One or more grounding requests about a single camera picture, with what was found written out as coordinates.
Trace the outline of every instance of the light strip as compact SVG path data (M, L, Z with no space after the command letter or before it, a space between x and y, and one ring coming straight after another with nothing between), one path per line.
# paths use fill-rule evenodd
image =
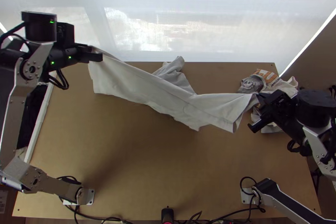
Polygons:
M297 58L307 49L307 47L312 43L312 41L321 33L321 31L327 26L327 24L333 19L336 15L336 8L331 12L327 20L322 24L314 36L309 40L309 42L302 48L302 50L295 56L295 58L289 63L285 70L279 75L280 77L291 67L291 65L297 60Z
M7 32L7 29L3 26L3 24L0 22L0 30L3 32L3 33L6 33Z

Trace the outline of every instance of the brown tabletop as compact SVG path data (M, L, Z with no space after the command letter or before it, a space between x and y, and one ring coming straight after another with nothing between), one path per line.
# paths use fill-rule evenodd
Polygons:
M161 63L131 63L153 72ZM276 72L273 63L186 63L183 72L198 94L236 92L257 68ZM235 134L215 126L199 132L150 107L111 95L94 94L87 65L64 69L70 88L54 88L31 165L49 176L75 176L96 195L92 216L158 220L166 206L177 219L202 210L214 219L247 208L239 181L266 177L295 200L320 213L304 157L286 149L284 133L253 134L245 113ZM15 216L71 219L56 195L19 193ZM234 218L246 218L247 212ZM280 217L276 209L253 218Z

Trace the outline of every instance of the crumpled fabric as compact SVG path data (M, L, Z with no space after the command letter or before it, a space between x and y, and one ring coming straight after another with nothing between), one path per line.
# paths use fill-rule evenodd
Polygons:
M148 105L197 131L212 124L235 132L242 114L257 104L255 94L196 94L180 72L182 57L163 63L150 74L100 49L96 51L103 52L103 61L89 63L95 93Z
M292 76L288 81L284 81L275 73L257 69L253 74L241 81L238 93L273 93L275 90L285 92L289 97L294 96L298 91L299 83ZM251 120L256 122L260 120L258 110L254 107L251 113ZM272 122L261 129L261 133L281 132L282 129L276 123Z

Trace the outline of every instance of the white curtain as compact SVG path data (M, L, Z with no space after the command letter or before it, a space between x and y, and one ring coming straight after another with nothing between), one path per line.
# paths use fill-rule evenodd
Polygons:
M275 62L282 72L335 7L336 0L0 0L0 22L10 29L20 11L51 12L75 25L77 42L124 61L180 55Z

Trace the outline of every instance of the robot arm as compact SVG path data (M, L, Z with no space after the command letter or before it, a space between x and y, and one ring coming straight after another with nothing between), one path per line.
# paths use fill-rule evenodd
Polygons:
M249 128L256 133L268 123L275 122L293 138L291 142L299 145L295 152L302 156L312 155L321 172L336 186L336 101L323 91L306 89L292 98L277 90L270 95L260 95L259 101L260 120L249 124ZM250 202L254 195L257 205L275 207L297 224L336 223L322 218L280 191L271 179L264 179L244 190L252 192L252 195L241 193L242 202Z
M23 193L47 192L64 199L65 204L91 205L94 190L80 182L63 177L47 176L16 156L21 120L27 95L38 81L51 82L49 72L78 62L102 61L102 53L92 53L92 47L74 42L74 27L58 23L54 14L22 12L24 23L3 34L0 43L13 32L25 27L29 40L13 40L0 50L0 67L13 72L14 86L9 94L0 141L0 182ZM20 51L25 43L29 52Z

